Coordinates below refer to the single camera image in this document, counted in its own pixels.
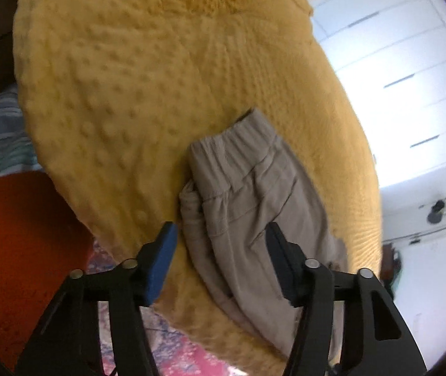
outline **white wall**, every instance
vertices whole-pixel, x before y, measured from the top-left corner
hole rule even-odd
[[[401,253],[395,304],[431,368],[446,350],[446,238]]]

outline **orange fabric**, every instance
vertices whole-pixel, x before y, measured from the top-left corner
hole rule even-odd
[[[0,178],[0,359],[9,368],[68,272],[86,267],[92,241],[46,174]]]

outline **pink floral fabric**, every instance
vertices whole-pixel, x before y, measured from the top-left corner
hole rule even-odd
[[[94,244],[94,254],[88,265],[88,273],[110,270],[115,266],[112,258]],[[107,375],[115,368],[108,303],[99,303],[100,339],[103,367]],[[167,321],[150,308],[141,308],[143,323],[157,367],[163,376],[240,376],[238,369],[217,359],[202,347],[192,343],[181,332],[171,328]]]

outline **yellow fabric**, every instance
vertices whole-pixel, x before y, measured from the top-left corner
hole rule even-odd
[[[179,220],[187,148],[250,107],[304,164],[349,252],[378,271],[367,140],[312,38],[306,0],[19,0],[19,99],[39,160],[116,260]],[[277,375],[285,360],[212,302],[179,246],[156,308],[220,358]]]

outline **orange surface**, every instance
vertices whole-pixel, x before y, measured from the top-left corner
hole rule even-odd
[[[9,368],[68,272],[86,267],[92,241],[46,174],[0,178],[0,359]]]

